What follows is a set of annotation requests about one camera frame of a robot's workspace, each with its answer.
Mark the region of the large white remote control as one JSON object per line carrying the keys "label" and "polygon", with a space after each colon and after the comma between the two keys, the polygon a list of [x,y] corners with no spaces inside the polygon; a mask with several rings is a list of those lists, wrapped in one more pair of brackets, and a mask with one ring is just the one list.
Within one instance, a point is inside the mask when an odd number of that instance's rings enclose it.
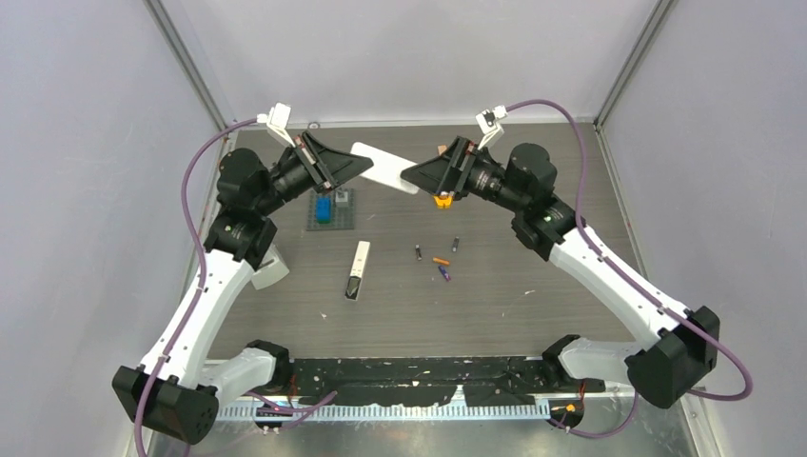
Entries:
{"label": "large white remote control", "polygon": [[351,146],[350,153],[368,158],[373,162],[373,166],[363,171],[360,177],[410,195],[415,195],[420,191],[418,187],[405,181],[401,176],[404,170],[415,166],[413,161],[361,142],[355,142]]}

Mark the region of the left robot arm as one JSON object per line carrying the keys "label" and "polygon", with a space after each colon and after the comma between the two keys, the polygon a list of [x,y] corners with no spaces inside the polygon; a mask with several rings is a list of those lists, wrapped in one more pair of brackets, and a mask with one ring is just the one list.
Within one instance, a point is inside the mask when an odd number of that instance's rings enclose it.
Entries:
{"label": "left robot arm", "polygon": [[135,368],[121,366],[112,388],[137,430],[149,428],[189,446],[210,432],[221,407],[262,387],[284,392],[292,379],[287,348],[255,340],[232,359],[206,368],[210,347],[234,300],[253,276],[286,271],[267,264],[277,228],[270,216],[315,190],[327,195],[371,169],[372,159],[325,146],[305,131],[271,167],[246,148],[219,163],[220,210],[205,240],[190,288],[158,342]]}

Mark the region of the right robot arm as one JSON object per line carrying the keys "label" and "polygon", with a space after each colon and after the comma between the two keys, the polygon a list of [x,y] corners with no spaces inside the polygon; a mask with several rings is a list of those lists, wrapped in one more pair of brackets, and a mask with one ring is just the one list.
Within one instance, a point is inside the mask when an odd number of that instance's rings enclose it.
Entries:
{"label": "right robot arm", "polygon": [[708,307],[691,309],[666,295],[622,261],[557,196],[557,174],[539,145],[519,144],[500,164],[458,137],[401,177],[434,196],[474,194],[512,211],[517,239],[586,287],[632,335],[627,343],[561,338],[543,353],[548,386],[563,391],[579,379],[599,379],[629,385],[649,404],[669,408],[716,366],[718,351],[704,338],[719,338],[720,319]]}

